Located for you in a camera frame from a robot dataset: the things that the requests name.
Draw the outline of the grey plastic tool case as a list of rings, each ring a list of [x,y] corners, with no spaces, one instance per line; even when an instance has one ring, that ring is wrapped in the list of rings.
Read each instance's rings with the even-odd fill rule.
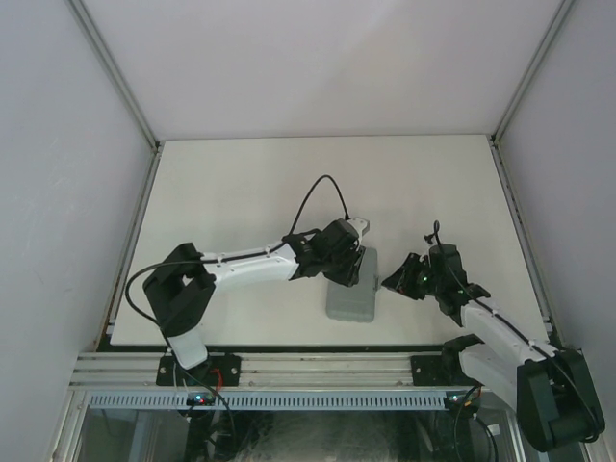
[[[378,253],[367,247],[356,285],[347,288],[328,283],[325,313],[335,321],[370,323],[375,317],[378,288]]]

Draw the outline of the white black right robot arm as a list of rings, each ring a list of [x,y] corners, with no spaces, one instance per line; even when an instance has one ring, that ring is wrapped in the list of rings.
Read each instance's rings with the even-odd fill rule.
[[[603,410],[583,355],[531,338],[507,317],[491,294],[469,281],[457,247],[435,244],[409,254],[382,287],[413,300],[434,298],[467,335],[443,345],[450,383],[488,388],[515,411],[538,451],[594,443],[605,430]]]

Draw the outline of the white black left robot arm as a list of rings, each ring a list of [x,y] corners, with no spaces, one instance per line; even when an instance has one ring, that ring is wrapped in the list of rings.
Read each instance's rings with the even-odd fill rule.
[[[156,324],[176,358],[177,373],[198,385],[211,372],[199,325],[214,295],[243,286],[323,276],[343,287],[359,281],[370,230],[364,218],[338,218],[322,230],[288,234],[261,248],[204,254],[178,245],[142,284]]]

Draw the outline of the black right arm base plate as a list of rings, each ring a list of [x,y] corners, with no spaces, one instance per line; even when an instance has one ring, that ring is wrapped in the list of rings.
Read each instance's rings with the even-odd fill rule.
[[[413,384],[420,387],[470,387],[478,382],[461,371],[444,365],[440,355],[413,355],[410,357]]]

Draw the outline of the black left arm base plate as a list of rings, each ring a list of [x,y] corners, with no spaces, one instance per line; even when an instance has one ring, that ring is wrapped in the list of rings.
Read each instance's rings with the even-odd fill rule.
[[[185,372],[172,355],[159,361],[156,384],[158,386],[196,387],[201,384],[213,388],[236,387],[242,371],[242,358],[234,354],[212,355],[208,360]]]

